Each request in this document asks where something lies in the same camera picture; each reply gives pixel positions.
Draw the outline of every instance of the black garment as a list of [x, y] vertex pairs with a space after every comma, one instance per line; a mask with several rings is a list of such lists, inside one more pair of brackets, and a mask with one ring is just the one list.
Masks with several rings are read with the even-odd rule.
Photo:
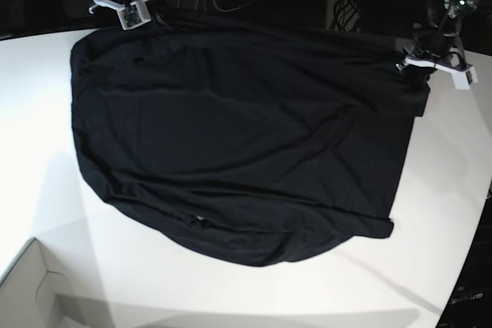
[[178, 13], [72, 50], [82, 175], [123, 214], [251, 266], [303, 260], [388, 214], [425, 84], [371, 38]]

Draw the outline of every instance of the white tabletop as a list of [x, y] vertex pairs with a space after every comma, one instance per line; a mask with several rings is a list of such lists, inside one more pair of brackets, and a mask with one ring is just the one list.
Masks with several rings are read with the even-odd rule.
[[355, 237], [310, 260], [253, 268], [174, 244], [103, 204], [81, 179], [68, 59], [88, 33], [0, 41], [0, 271], [33, 235], [48, 270], [70, 280], [61, 293], [87, 316], [98, 306], [92, 319], [116, 327], [436, 326], [492, 178], [492, 137], [474, 96], [492, 84], [492, 58], [470, 54], [482, 84], [472, 91], [433, 75], [390, 238]]

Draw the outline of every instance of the white table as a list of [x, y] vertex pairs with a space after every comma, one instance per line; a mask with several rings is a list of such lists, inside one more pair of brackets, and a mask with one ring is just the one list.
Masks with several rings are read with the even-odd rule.
[[389, 239], [356, 237], [258, 269], [179, 247], [103, 204], [81, 179], [68, 58], [88, 33], [0, 41], [0, 271], [37, 237], [47, 269], [70, 281], [58, 287], [65, 302], [92, 326], [435, 327], [492, 178], [492, 138], [474, 96], [492, 89], [492, 58], [470, 55], [481, 79], [473, 91], [455, 91], [441, 73], [430, 81]]

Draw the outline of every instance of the black shirt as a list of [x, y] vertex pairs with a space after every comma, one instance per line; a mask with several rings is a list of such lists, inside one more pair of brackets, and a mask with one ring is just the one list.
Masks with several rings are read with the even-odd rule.
[[369, 37], [180, 12], [72, 50], [72, 124], [105, 202], [205, 255], [303, 260], [389, 237], [428, 88]]

